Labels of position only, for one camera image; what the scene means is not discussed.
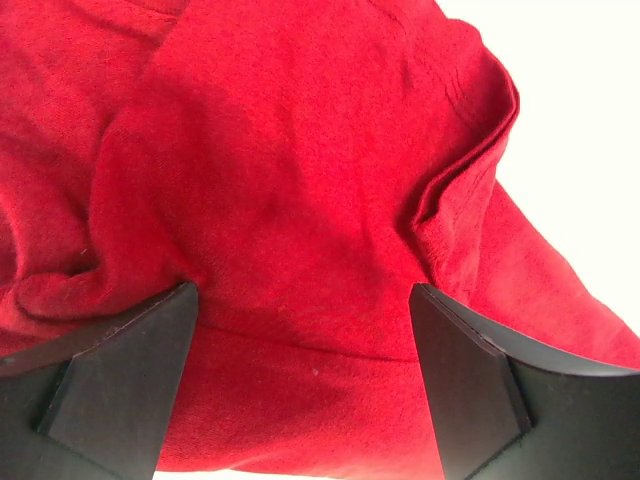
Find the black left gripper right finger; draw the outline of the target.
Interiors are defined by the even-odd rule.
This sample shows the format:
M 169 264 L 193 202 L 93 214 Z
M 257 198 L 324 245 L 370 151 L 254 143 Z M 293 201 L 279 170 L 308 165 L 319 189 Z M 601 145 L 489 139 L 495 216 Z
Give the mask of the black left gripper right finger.
M 551 347 L 436 288 L 409 300 L 448 479 L 635 479 L 639 374 Z

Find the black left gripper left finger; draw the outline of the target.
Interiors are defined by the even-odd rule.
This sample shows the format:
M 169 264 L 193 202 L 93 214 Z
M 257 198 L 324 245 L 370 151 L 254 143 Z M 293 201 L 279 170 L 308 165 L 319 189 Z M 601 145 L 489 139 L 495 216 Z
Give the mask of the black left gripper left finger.
M 184 283 L 2 357 L 2 478 L 152 478 L 197 315 Z

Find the dark red t shirt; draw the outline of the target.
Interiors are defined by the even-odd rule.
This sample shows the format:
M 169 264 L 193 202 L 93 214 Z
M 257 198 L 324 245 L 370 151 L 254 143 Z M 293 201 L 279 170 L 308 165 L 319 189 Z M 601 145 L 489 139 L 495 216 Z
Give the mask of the dark red t shirt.
M 438 479 L 415 284 L 639 364 L 496 180 L 518 111 L 433 1 L 5 1 L 1 351 L 191 281 L 162 470 Z

